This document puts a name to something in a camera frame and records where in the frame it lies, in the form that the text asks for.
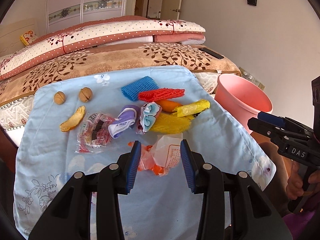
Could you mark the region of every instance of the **light blue sheet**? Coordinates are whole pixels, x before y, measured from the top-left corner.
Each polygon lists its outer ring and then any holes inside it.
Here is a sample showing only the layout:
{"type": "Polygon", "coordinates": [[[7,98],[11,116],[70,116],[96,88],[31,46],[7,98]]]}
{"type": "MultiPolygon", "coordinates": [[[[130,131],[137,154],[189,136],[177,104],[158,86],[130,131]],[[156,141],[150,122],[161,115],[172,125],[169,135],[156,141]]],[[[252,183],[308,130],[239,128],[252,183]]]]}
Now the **light blue sheet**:
{"type": "MultiPolygon", "coordinates": [[[[120,88],[147,75],[159,87],[185,89],[185,96],[176,99],[182,104],[202,98],[210,101],[210,109],[194,119],[183,135],[191,150],[201,153],[206,162],[224,172],[236,174],[247,171],[262,189],[270,182],[276,171],[274,164],[239,122],[222,109],[184,67],[146,67],[65,80],[46,85],[36,92],[34,107],[17,153],[14,219],[17,229],[26,238],[74,172],[99,172],[116,162],[120,154],[129,152],[130,141],[139,140],[145,145],[155,143],[156,133],[137,135],[135,130],[127,130],[113,141],[113,147],[105,153],[78,154],[75,151],[79,127],[67,133],[59,129],[59,125],[83,105],[78,99],[82,87],[90,87],[93,91],[92,100],[84,104],[88,113],[103,111],[117,116],[124,105],[132,103],[121,94],[120,88]],[[63,91],[67,97],[63,105],[53,102],[57,91],[63,91]]],[[[138,101],[136,105],[142,106],[143,102],[138,101]]],[[[201,201],[202,195],[193,195],[188,188],[181,162],[163,177],[157,177],[150,171],[138,172],[131,193],[119,196],[125,237],[194,240],[201,201]]],[[[229,224],[230,210],[226,205],[225,225],[229,224]]],[[[91,226],[95,227],[94,214],[91,226]]]]}

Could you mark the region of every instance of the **brown leaf pattern blanket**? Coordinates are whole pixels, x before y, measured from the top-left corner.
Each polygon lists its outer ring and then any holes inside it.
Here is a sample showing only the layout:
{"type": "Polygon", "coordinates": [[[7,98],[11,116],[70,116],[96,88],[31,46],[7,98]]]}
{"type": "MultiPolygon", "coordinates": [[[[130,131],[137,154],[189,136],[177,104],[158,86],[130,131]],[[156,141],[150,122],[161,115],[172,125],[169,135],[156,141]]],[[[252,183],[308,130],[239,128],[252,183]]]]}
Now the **brown leaf pattern blanket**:
{"type": "Polygon", "coordinates": [[[181,65],[192,72],[236,73],[236,65],[200,51],[204,47],[178,43],[131,43],[98,46],[43,62],[0,82],[0,106],[35,94],[44,85],[102,72],[148,66],[181,65]]]}

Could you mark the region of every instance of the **plastic bag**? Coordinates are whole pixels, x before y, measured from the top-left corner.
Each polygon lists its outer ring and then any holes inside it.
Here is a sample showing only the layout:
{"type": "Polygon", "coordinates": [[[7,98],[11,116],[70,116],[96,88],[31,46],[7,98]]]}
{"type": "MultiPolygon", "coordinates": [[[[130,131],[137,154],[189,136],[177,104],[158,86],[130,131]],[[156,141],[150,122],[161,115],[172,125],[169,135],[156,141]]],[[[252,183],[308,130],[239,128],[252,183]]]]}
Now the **plastic bag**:
{"type": "Polygon", "coordinates": [[[77,134],[77,153],[96,154],[104,151],[110,144],[111,135],[108,127],[115,119],[109,114],[87,114],[80,125],[77,134]]]}
{"type": "Polygon", "coordinates": [[[180,161],[180,143],[183,134],[158,135],[158,141],[150,149],[155,161],[154,173],[160,176],[167,175],[169,169],[178,165],[180,161]]]}
{"type": "Polygon", "coordinates": [[[167,175],[169,169],[180,161],[180,142],[183,134],[158,135],[153,145],[141,146],[141,158],[138,171],[151,170],[159,176],[167,175]]]}

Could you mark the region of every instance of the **wall outlet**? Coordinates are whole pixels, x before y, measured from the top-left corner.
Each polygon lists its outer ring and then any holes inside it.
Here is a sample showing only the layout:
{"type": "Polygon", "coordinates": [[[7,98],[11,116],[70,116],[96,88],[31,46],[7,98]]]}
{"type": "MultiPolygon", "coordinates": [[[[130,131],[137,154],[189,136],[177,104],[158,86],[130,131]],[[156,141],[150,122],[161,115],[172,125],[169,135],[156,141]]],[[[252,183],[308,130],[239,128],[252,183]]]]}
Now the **wall outlet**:
{"type": "Polygon", "coordinates": [[[243,69],[241,67],[239,69],[240,69],[240,72],[241,72],[241,75],[243,78],[245,78],[246,80],[255,84],[262,91],[265,89],[265,86],[258,79],[256,79],[253,75],[251,75],[248,71],[246,71],[245,69],[243,69]]]}
{"type": "Polygon", "coordinates": [[[259,86],[260,81],[257,80],[256,78],[254,78],[253,81],[252,81],[252,83],[255,84],[256,86],[259,86]]]}

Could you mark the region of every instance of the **purple sleeve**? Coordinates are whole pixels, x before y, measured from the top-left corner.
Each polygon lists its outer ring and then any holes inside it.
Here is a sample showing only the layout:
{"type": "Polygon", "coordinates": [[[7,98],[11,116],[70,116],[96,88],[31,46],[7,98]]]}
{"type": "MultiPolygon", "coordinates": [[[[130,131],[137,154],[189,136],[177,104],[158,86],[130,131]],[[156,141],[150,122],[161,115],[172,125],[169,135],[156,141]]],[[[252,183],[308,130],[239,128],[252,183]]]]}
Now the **purple sleeve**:
{"type": "Polygon", "coordinates": [[[303,206],[302,212],[299,214],[289,214],[283,217],[284,222],[292,234],[293,240],[296,240],[299,237],[306,225],[312,219],[313,215],[316,213],[319,202],[320,192],[307,200],[303,206]]]}

